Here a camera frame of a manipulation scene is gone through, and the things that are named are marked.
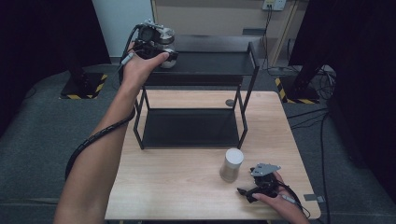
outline wooden table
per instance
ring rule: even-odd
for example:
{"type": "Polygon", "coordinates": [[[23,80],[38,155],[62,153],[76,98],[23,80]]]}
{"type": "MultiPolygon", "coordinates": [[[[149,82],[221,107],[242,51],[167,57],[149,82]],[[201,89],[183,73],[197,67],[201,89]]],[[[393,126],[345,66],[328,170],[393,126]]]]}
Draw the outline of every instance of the wooden table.
{"type": "MultiPolygon", "coordinates": [[[[234,91],[148,91],[148,94],[151,106],[162,107],[224,107],[225,101],[234,97],[234,91]]],[[[140,123],[144,125],[144,121],[143,112],[140,123]]],[[[313,194],[313,190],[275,92],[251,94],[247,106],[248,132],[241,148],[245,160],[233,183],[219,176],[227,148],[141,150],[132,131],[133,123],[125,137],[106,219],[280,219],[268,205],[248,203],[236,190],[255,187],[249,168],[259,162],[280,165],[279,173],[297,193],[311,218],[320,216],[318,203],[304,200],[304,195],[313,194]]]]}

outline person's right hand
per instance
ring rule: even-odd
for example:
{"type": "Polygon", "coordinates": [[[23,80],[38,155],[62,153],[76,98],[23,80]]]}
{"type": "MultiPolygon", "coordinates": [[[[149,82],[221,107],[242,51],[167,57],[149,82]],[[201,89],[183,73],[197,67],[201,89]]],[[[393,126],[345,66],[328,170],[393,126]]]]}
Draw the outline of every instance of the person's right hand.
{"type": "MultiPolygon", "coordinates": [[[[278,172],[274,172],[274,175],[277,180],[283,183],[283,179],[278,172]]],[[[265,194],[260,194],[260,193],[254,193],[252,196],[255,199],[263,203],[267,203],[268,205],[273,207],[279,213],[280,216],[285,218],[290,223],[293,224],[309,223],[305,214],[300,210],[300,208],[296,204],[291,203],[285,200],[284,198],[282,198],[281,196],[282,194],[292,198],[285,188],[278,187],[277,192],[278,194],[275,198],[271,198],[266,196],[265,194]]]]}
{"type": "Polygon", "coordinates": [[[133,53],[134,57],[124,66],[122,83],[136,85],[139,88],[145,83],[151,71],[169,57],[169,53],[164,52],[151,59],[142,59],[134,53],[132,48],[134,42],[129,45],[128,52],[133,53]]]}

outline black backdrop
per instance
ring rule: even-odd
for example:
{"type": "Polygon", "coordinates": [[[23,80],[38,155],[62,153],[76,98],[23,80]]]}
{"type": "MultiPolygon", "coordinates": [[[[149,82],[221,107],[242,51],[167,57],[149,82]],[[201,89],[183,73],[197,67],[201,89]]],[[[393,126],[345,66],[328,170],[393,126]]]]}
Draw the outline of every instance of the black backdrop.
{"type": "Polygon", "coordinates": [[[37,81],[69,70],[49,24],[57,25],[80,66],[110,60],[91,0],[1,1],[0,11],[1,137],[37,81]]]}
{"type": "Polygon", "coordinates": [[[319,57],[334,69],[334,123],[351,159],[369,167],[394,202],[395,7],[391,0],[311,0],[290,57],[290,64],[303,66],[319,57]],[[323,36],[322,29],[330,30],[323,36]]]}

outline wall outlet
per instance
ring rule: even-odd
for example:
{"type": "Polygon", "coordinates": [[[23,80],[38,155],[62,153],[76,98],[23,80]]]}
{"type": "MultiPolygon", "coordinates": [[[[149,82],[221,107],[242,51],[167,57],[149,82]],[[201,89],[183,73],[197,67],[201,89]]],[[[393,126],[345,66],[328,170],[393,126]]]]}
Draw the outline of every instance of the wall outlet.
{"type": "Polygon", "coordinates": [[[263,10],[270,10],[270,7],[273,11],[281,11],[285,8],[287,0],[264,0],[262,4],[263,10]]]}

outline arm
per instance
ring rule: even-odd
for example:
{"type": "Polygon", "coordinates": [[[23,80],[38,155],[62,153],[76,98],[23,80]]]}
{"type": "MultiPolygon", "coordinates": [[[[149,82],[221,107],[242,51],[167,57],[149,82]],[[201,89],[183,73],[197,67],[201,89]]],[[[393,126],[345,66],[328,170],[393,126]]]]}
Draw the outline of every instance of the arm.
{"type": "MultiPolygon", "coordinates": [[[[274,172],[277,180],[283,183],[282,177],[277,172],[274,172]]],[[[281,195],[291,197],[287,190],[283,187],[278,188],[278,195],[275,198],[268,197],[264,194],[256,193],[252,196],[264,203],[273,207],[283,218],[292,224],[306,224],[309,223],[305,214],[297,207],[296,204],[286,201],[281,195]]]]}
{"type": "MultiPolygon", "coordinates": [[[[168,56],[168,53],[163,53],[143,60],[135,55],[124,66],[120,89],[92,134],[132,113],[135,99],[151,70],[168,56]]],[[[108,197],[119,169],[126,129],[127,125],[119,127],[81,152],[64,185],[54,223],[103,223],[108,197]]]]}

